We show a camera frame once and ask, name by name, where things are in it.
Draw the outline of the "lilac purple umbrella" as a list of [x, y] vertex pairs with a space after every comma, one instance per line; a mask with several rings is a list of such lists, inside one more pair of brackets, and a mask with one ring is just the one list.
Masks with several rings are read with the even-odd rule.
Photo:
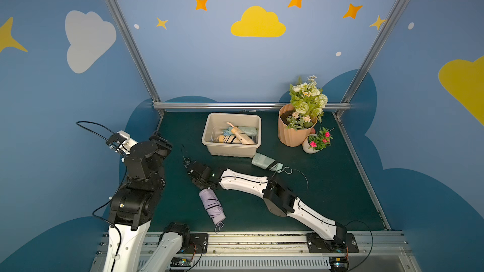
[[215, 225], [215, 233], [218, 233], [224, 227], [226, 215], [223, 207], [216, 196], [214, 190], [203, 189], [199, 192], [205, 211]]

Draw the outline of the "beige yellow umbrella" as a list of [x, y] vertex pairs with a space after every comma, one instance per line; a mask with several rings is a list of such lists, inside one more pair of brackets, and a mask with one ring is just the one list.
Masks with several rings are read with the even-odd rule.
[[241, 144], [241, 141], [235, 135], [219, 135], [213, 138], [213, 142], [223, 144]]

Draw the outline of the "mint green umbrella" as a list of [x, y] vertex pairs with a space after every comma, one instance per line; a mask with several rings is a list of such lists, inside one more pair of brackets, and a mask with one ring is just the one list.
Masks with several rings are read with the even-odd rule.
[[275, 174], [286, 173], [290, 175], [293, 172], [292, 168], [290, 168], [289, 166], [286, 166], [278, 160], [265, 156], [258, 152], [256, 152], [253, 156], [251, 164]]
[[[256, 127], [238, 127], [238, 130], [249, 137], [255, 137], [258, 135], [258, 130]], [[227, 129], [224, 129], [223, 135], [234, 135], [233, 127], [228, 127]]]

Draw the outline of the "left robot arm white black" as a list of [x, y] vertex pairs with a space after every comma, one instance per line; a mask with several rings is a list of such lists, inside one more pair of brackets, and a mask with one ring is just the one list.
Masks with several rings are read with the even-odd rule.
[[137, 271], [142, 245], [166, 186], [163, 162], [172, 145], [154, 133], [137, 142], [119, 131], [109, 142], [127, 168], [126, 180], [110, 201], [104, 271]]

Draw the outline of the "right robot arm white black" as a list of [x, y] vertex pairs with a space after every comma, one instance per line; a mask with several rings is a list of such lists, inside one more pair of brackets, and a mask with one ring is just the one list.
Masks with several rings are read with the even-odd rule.
[[326, 218], [306, 205], [279, 175], [250, 176], [231, 169], [213, 170], [209, 166], [189, 159], [184, 166], [191, 182], [200, 190], [234, 190], [257, 196], [268, 210], [280, 217], [291, 217], [315, 231], [328, 250], [343, 253], [347, 250], [347, 229], [344, 225]]

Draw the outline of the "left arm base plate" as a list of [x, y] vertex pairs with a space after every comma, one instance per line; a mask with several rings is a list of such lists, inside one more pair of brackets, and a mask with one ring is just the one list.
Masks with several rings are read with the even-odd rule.
[[183, 237], [181, 249], [177, 254], [206, 254], [209, 234], [195, 233], [190, 237]]

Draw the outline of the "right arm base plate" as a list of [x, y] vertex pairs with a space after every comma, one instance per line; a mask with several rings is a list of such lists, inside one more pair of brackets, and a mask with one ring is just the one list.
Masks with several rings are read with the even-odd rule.
[[317, 233], [311, 232], [306, 234], [306, 242], [310, 253], [334, 253], [343, 254], [349, 253], [359, 253], [359, 247], [357, 245], [355, 236], [353, 233], [346, 233], [346, 238], [344, 240], [345, 246], [333, 245], [333, 241], [323, 240]]

